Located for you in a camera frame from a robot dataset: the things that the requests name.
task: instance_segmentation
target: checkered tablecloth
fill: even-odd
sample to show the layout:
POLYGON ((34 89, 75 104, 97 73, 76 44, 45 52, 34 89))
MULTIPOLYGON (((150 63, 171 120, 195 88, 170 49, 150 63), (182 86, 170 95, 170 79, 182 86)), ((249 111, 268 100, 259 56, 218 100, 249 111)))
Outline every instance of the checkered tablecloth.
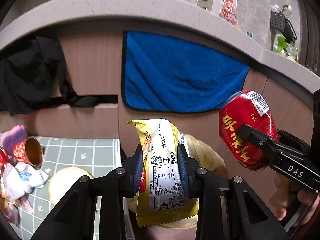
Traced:
MULTIPOLYGON (((57 171, 66 167, 84 169, 94 178, 98 178, 121 166, 119 139, 36 138, 44 148, 44 161, 41 170, 46 171, 50 175, 50 178, 57 171)), ((30 240, 33 233, 54 207, 48 192, 50 178, 44 185, 44 188, 35 189, 31 194, 27 195, 28 200, 34 208, 33 214, 29 214, 25 207, 19 208, 20 224, 18 227, 15 225, 12 225, 12 227, 22 240, 30 240)), ((99 240, 100 205, 101 197, 98 197, 94 240, 99 240)), ((135 240, 126 204, 124 208, 127 239, 135 240)))

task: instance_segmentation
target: qr code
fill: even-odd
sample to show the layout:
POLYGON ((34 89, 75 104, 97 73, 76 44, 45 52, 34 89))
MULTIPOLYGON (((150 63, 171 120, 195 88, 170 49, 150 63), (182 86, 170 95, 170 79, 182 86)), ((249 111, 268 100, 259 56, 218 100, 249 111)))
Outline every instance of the qr code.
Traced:
POLYGON ((151 156, 151 164, 162 166, 162 157, 161 156, 151 156))

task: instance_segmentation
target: black garment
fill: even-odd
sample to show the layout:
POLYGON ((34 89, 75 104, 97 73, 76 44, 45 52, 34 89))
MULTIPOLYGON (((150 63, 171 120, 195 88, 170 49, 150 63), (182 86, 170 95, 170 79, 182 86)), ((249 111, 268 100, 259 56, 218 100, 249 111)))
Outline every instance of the black garment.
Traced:
POLYGON ((28 114, 49 101, 58 75, 60 93, 70 106, 93 107, 93 96, 80 97, 66 79, 66 61, 58 40, 33 36, 15 42, 0 60, 0 110, 28 114))

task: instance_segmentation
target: gray countertop edge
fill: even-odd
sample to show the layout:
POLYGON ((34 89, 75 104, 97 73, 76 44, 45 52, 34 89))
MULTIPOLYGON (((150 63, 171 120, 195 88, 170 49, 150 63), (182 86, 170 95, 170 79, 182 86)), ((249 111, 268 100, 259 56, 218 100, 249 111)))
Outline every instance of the gray countertop edge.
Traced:
POLYGON ((264 49, 244 32, 183 0, 51 0, 24 13, 0 32, 0 51, 51 25, 90 17, 133 17, 190 28, 221 40, 266 65, 305 90, 320 89, 320 77, 300 64, 264 49))

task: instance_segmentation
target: yellow snack bag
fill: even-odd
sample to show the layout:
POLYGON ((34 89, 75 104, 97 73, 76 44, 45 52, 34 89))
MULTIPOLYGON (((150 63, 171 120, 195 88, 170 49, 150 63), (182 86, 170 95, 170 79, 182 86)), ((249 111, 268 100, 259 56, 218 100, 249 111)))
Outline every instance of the yellow snack bag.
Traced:
POLYGON ((137 222, 140 227, 175 222, 198 214, 199 202, 188 199, 182 190, 177 163, 177 146, 187 140, 165 119, 135 120, 143 151, 137 222))

